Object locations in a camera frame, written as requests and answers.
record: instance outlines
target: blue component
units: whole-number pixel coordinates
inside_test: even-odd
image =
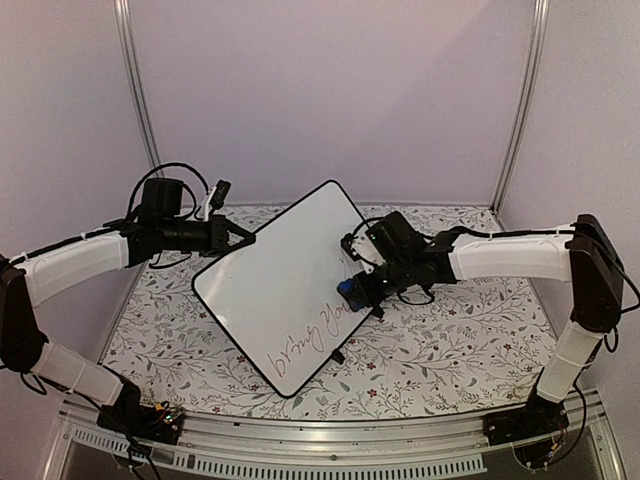
[[[340,282],[338,285],[338,293],[349,303],[349,307],[354,312],[361,310],[365,307],[362,302],[349,298],[353,290],[353,278],[347,278],[345,281]]]

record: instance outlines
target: lavender wall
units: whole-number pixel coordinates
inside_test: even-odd
[[[533,2],[138,0],[163,161],[294,200],[327,178],[362,201],[489,204]]]
[[[540,227],[594,213],[640,282],[640,3],[552,2],[527,130],[503,220]],[[557,329],[568,286],[539,283]],[[627,302],[632,294],[625,293]],[[640,471],[640,313],[624,317],[615,356],[590,372],[612,421],[630,478]]]
[[[0,6],[0,252],[15,255],[121,216],[147,169],[113,2]],[[50,338],[96,358],[131,272],[37,311]],[[0,372],[0,478],[40,478],[61,395]]]

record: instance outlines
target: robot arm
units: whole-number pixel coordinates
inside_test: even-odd
[[[255,235],[211,212],[220,208],[230,184],[220,181],[205,200],[203,221],[180,213],[183,182],[149,179],[141,204],[123,220],[105,228],[11,261],[0,256],[0,360],[9,370],[27,374],[75,392],[107,407],[109,417],[144,436],[138,420],[145,409],[140,390],[127,379],[94,364],[38,329],[34,308],[74,285],[105,272],[133,267],[167,250],[225,254],[255,242]],[[229,234],[242,240],[229,243]],[[102,419],[103,426],[121,430]]]
[[[342,240],[354,260],[356,232]],[[563,400],[597,353],[605,334],[622,311],[623,266],[598,221],[580,215],[575,224],[541,231],[484,234],[455,227],[425,240],[399,213],[393,212],[366,231],[365,270],[338,286],[352,310],[373,307],[408,287],[426,292],[437,283],[478,277],[536,277],[571,281],[574,308],[550,361],[526,405],[485,417],[491,444],[521,440],[565,428]]]

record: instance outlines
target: patterned table surface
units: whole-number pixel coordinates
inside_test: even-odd
[[[498,230],[486,208],[363,207],[365,216],[400,210],[417,229],[454,225]],[[255,229],[282,207],[222,213]],[[180,258],[166,254],[162,263]],[[435,302],[386,304],[294,398],[283,399],[233,346],[191,291],[211,259],[143,272],[104,358],[142,388],[148,402],[170,400],[194,412],[244,417],[354,420],[424,417],[523,401],[555,345],[524,279],[437,286]],[[419,293],[408,294],[419,302]]]

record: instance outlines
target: white whiteboard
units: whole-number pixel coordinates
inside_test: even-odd
[[[336,182],[256,232],[256,243],[199,272],[193,290],[245,357],[292,397],[367,316],[336,291],[359,271],[340,247],[362,216]]]

